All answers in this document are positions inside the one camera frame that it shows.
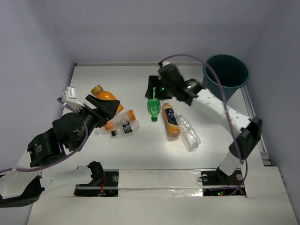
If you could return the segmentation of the tall orange blue-label bottle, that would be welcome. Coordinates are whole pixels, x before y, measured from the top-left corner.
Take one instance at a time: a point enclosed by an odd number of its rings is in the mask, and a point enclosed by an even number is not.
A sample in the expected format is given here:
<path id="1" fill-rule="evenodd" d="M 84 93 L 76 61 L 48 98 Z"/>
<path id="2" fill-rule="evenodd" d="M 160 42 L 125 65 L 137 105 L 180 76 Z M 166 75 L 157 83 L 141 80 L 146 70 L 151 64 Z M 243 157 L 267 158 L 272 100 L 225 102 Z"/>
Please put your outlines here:
<path id="1" fill-rule="evenodd" d="M 175 118 L 173 107 L 169 103 L 163 104 L 163 115 L 165 118 L 165 125 L 169 137 L 177 137 L 180 135 L 180 128 Z"/>

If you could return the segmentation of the dark teal plastic bin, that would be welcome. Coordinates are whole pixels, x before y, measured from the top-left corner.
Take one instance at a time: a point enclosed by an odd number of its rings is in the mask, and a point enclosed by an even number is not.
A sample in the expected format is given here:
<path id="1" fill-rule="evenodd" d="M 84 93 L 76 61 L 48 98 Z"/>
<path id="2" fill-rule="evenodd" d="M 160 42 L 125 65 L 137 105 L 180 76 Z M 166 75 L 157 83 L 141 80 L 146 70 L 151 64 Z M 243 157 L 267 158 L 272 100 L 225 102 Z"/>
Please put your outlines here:
<path id="1" fill-rule="evenodd" d="M 216 72 L 222 84 L 226 100 L 229 100 L 237 89 L 244 87 L 249 80 L 248 67 L 243 61 L 234 56 L 217 54 L 209 57 L 206 63 Z M 202 80 L 203 86 L 222 100 L 219 85 L 212 72 L 206 65 L 202 67 L 202 71 L 204 75 Z"/>

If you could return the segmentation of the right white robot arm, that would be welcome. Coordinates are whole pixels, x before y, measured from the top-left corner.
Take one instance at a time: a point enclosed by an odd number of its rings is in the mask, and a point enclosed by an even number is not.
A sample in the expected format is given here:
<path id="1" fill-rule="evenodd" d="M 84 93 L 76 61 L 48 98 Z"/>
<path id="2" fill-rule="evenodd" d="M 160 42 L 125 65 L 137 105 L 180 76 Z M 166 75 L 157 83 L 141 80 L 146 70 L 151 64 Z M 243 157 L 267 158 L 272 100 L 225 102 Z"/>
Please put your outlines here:
<path id="1" fill-rule="evenodd" d="M 235 170 L 246 161 L 261 139 L 263 123 L 259 117 L 240 114 L 195 79 L 184 80 L 174 64 L 165 64 L 157 75 L 149 76 L 145 97 L 157 100 L 176 98 L 208 115 L 232 135 L 229 152 L 216 169 L 219 183 L 226 184 L 233 178 Z"/>

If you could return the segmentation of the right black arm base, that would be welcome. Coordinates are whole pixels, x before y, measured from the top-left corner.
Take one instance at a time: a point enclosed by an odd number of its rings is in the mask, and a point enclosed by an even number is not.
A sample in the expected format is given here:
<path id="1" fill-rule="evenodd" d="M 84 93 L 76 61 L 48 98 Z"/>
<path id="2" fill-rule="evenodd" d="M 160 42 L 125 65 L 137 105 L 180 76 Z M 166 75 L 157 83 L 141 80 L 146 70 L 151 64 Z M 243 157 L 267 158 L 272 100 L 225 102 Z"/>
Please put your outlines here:
<path id="1" fill-rule="evenodd" d="M 200 171 L 198 182 L 202 184 L 204 196 L 246 196 L 245 180 L 248 175 L 248 164 L 245 173 L 237 168 L 232 175 L 226 175 L 219 169 Z"/>

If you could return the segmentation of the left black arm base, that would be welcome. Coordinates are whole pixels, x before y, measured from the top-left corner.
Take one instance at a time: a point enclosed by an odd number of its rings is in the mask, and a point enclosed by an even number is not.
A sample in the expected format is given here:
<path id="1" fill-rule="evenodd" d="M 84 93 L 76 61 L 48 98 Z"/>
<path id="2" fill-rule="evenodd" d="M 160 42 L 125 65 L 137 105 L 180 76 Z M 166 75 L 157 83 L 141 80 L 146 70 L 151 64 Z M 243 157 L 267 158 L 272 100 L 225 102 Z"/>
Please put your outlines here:
<path id="1" fill-rule="evenodd" d="M 87 165 L 91 170 L 91 181 L 77 184 L 74 195 L 77 197 L 118 197 L 119 170 L 104 170 L 100 162 Z"/>

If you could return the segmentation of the clear orange-label bottle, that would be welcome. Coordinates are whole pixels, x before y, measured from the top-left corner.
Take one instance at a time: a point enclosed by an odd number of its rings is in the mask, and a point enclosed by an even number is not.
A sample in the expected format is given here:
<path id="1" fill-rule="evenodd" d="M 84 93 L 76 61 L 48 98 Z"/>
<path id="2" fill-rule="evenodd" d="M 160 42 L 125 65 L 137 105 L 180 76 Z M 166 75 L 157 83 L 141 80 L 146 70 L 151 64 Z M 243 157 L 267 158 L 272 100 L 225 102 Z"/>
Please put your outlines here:
<path id="1" fill-rule="evenodd" d="M 121 114 L 118 114 L 109 120 L 104 127 L 97 128 L 94 133 L 95 135 L 106 135 L 109 132 L 116 129 L 116 127 L 125 124 L 128 121 L 135 120 L 135 114 L 133 110 L 128 110 Z"/>

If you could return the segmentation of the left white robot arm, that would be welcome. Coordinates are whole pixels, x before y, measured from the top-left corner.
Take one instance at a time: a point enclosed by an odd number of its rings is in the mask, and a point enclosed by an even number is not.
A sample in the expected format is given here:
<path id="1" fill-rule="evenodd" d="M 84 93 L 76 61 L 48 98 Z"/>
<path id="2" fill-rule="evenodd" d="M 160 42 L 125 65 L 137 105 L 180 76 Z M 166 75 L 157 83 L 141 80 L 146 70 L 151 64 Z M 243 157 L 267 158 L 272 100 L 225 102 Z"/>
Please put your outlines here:
<path id="1" fill-rule="evenodd" d="M 73 99 L 57 98 L 70 112 L 53 121 L 51 129 L 36 136 L 14 168 L 1 172 L 2 208 L 23 207 L 36 202 L 45 190 L 40 183 L 41 172 L 79 152 L 92 131 L 111 120 L 120 105 L 118 100 L 101 100 L 92 95 L 86 100 L 94 108 Z"/>

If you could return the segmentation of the green crushed plastic bottle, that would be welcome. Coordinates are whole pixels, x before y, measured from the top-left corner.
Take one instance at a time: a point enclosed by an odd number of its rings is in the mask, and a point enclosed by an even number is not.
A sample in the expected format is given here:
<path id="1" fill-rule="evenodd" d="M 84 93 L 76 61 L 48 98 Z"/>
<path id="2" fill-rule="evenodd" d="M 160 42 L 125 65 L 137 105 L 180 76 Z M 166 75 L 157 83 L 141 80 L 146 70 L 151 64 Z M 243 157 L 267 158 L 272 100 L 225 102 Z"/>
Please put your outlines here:
<path id="1" fill-rule="evenodd" d="M 153 91 L 152 91 L 152 98 L 148 99 L 148 101 L 147 101 L 147 110 L 151 116 L 151 121 L 157 122 L 161 107 L 160 107 L 160 101 L 156 98 L 156 88 L 155 87 L 153 88 Z"/>

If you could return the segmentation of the small clear dark-label bottle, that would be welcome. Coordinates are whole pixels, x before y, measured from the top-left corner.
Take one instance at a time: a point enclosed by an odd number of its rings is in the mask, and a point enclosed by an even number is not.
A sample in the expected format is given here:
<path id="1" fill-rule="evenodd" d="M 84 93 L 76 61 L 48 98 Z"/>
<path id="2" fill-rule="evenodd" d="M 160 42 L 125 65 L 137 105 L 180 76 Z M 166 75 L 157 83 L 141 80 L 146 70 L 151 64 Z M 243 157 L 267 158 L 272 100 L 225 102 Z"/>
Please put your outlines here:
<path id="1" fill-rule="evenodd" d="M 131 134 L 133 132 L 136 132 L 140 129 L 140 124 L 138 120 L 131 120 L 131 121 L 126 121 L 124 124 L 117 126 L 112 132 L 111 135 L 113 137 L 116 136 L 125 136 L 128 134 Z"/>

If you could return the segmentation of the orange drink bottle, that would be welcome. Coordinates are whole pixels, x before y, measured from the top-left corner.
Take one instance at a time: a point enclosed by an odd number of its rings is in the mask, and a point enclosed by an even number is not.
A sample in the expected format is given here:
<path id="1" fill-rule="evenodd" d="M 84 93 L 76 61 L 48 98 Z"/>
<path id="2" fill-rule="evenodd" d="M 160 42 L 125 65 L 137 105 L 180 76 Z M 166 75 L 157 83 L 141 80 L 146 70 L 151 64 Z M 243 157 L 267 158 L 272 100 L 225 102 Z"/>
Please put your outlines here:
<path id="1" fill-rule="evenodd" d="M 109 91 L 103 89 L 101 85 L 95 86 L 91 90 L 91 94 L 101 100 L 116 100 L 117 98 Z"/>

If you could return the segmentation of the crushed clear plastic bottle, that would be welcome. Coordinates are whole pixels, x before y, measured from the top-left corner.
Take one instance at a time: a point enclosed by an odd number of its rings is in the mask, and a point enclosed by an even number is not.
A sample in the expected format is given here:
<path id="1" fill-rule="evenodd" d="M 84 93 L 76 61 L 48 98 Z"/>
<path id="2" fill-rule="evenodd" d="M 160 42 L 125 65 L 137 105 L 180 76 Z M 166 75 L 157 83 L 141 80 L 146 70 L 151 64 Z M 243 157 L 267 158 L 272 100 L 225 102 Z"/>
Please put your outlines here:
<path id="1" fill-rule="evenodd" d="M 188 148 L 190 150 L 197 148 L 201 143 L 201 140 L 192 127 L 190 121 L 186 117 L 182 116 L 181 113 L 176 113 L 176 121 L 180 127 L 180 132 L 185 139 Z"/>

